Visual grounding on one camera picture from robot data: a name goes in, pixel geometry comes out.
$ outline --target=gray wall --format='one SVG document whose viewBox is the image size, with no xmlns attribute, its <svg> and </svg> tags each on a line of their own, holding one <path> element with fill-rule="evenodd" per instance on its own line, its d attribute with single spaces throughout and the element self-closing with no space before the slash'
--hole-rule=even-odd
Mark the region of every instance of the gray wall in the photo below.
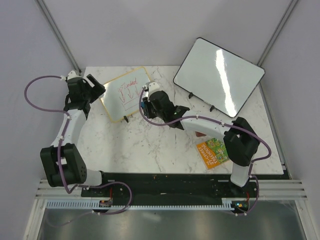
<svg viewBox="0 0 320 240">
<path fill-rule="evenodd" d="M 257 62 L 290 0 L 44 0 L 81 68 L 180 65 L 197 37 Z"/>
<path fill-rule="evenodd" d="M 320 1 L 297 5 L 266 59 L 262 80 L 288 168 L 320 224 Z"/>
<path fill-rule="evenodd" d="M 63 116 L 31 108 L 24 87 L 41 75 L 71 70 L 58 41 L 33 0 L 0 4 L 0 239 L 22 239 L 40 178 L 42 147 L 54 140 Z M 58 79 L 35 83 L 30 99 L 62 108 L 67 88 Z"/>
</svg>

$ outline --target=orange book cover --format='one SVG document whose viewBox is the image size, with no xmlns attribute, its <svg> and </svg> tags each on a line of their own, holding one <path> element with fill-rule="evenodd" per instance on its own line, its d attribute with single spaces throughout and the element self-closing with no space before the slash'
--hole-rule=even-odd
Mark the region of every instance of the orange book cover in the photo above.
<svg viewBox="0 0 320 240">
<path fill-rule="evenodd" d="M 196 147 L 208 169 L 212 169 L 229 160 L 225 144 L 216 138 L 199 143 Z"/>
</svg>

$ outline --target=robotic arm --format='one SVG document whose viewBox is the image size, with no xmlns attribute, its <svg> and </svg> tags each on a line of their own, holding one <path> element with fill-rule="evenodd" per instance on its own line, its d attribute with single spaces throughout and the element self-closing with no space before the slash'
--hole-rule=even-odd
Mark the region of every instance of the robotic arm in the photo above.
<svg viewBox="0 0 320 240">
<path fill-rule="evenodd" d="M 40 158 L 43 168 L 51 187 L 62 187 L 63 182 L 58 168 L 58 144 L 61 136 L 64 135 L 61 144 L 61 160 L 63 175 L 68 185 L 84 184 L 88 186 L 98 186 L 102 183 L 102 173 L 87 169 L 82 159 L 77 143 L 80 131 L 88 119 L 90 104 L 97 100 L 105 91 L 105 87 L 89 74 L 86 76 L 89 82 L 71 71 L 66 77 L 69 93 L 65 98 L 64 111 L 69 115 L 64 115 L 59 133 L 50 147 L 43 148 Z M 68 127 L 63 134 L 67 119 Z"/>
<path fill-rule="evenodd" d="M 148 97 L 142 99 L 143 114 L 148 119 L 161 118 L 165 123 L 181 119 L 169 124 L 171 128 L 194 131 L 223 141 L 229 159 L 233 162 L 231 182 L 244 187 L 249 179 L 252 158 L 258 150 L 260 142 L 249 134 L 234 128 L 214 124 L 201 118 L 186 118 L 196 113 L 188 107 L 174 105 L 168 95 L 155 82 L 145 86 Z M 242 117 L 232 121 L 234 126 L 243 128 L 256 134 L 249 123 Z"/>
</svg>

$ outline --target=white marble surface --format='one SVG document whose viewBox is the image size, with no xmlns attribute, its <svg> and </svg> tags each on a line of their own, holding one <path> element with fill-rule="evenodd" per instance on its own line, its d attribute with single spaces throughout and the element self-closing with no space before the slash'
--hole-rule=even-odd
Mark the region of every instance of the white marble surface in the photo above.
<svg viewBox="0 0 320 240">
<path fill-rule="evenodd" d="M 84 75 L 92 74 L 104 84 L 134 68 L 87 67 Z M 188 93 L 173 83 L 178 68 L 178 66 L 146 67 L 151 78 L 159 83 L 175 105 L 189 107 L 220 121 L 233 120 L 217 110 L 209 112 L 210 107 L 196 97 L 188 99 Z M 258 87 L 238 116 L 246 118 L 257 135 L 272 149 L 271 157 L 256 162 L 252 172 L 282 174 L 282 165 Z M 82 128 L 77 145 L 87 168 L 118 173 L 231 173 L 231 161 L 210 170 L 206 168 L 196 144 L 208 140 L 208 136 L 196 137 L 194 132 L 150 125 L 138 112 L 128 119 L 129 123 L 124 120 L 112 123 L 100 101 L 97 100 L 91 105 L 88 120 Z M 260 144 L 255 157 L 266 154 L 266 148 Z"/>
</svg>

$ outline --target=whiteboard with red writing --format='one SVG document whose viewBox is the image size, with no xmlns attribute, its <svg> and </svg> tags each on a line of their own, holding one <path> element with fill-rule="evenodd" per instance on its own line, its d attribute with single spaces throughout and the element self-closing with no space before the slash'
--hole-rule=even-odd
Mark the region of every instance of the whiteboard with red writing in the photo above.
<svg viewBox="0 0 320 240">
<path fill-rule="evenodd" d="M 105 93 L 100 100 L 112 122 L 117 123 L 139 110 L 142 87 L 150 80 L 141 66 L 104 84 Z"/>
</svg>

